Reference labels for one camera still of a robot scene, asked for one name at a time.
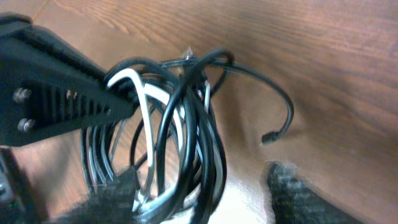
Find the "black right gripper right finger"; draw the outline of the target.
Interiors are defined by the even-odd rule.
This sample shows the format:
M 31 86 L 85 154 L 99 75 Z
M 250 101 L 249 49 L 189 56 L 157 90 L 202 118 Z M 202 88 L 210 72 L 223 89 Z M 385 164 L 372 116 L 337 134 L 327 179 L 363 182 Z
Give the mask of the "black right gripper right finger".
M 270 164 L 266 184 L 271 193 L 271 207 L 276 223 L 284 224 L 355 224 L 357 218 L 340 210 L 310 189 L 290 165 Z

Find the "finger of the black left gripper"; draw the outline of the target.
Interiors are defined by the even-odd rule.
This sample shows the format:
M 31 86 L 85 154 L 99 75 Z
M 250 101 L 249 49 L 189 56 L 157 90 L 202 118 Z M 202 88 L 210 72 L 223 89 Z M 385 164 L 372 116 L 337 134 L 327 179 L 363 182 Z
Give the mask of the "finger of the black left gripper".
M 136 106 L 106 72 L 31 18 L 1 13 L 1 145 L 25 146 L 119 121 Z

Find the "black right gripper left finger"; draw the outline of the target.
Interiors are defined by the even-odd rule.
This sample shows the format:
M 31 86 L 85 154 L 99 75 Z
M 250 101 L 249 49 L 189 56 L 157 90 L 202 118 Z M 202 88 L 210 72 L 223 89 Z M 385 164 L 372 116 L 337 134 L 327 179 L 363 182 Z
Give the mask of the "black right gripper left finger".
M 130 167 L 88 200 L 49 223 L 136 223 L 132 212 L 137 172 Z

